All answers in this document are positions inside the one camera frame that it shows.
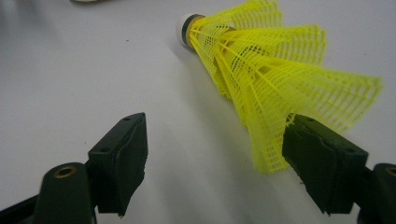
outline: plastic mesh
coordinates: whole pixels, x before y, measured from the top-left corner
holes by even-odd
[[[288,167],[281,152],[293,114],[341,133],[382,88],[379,77],[320,67],[325,32],[316,25],[282,27],[274,1],[251,0],[198,20],[189,39],[247,125],[254,166],[265,173]]]

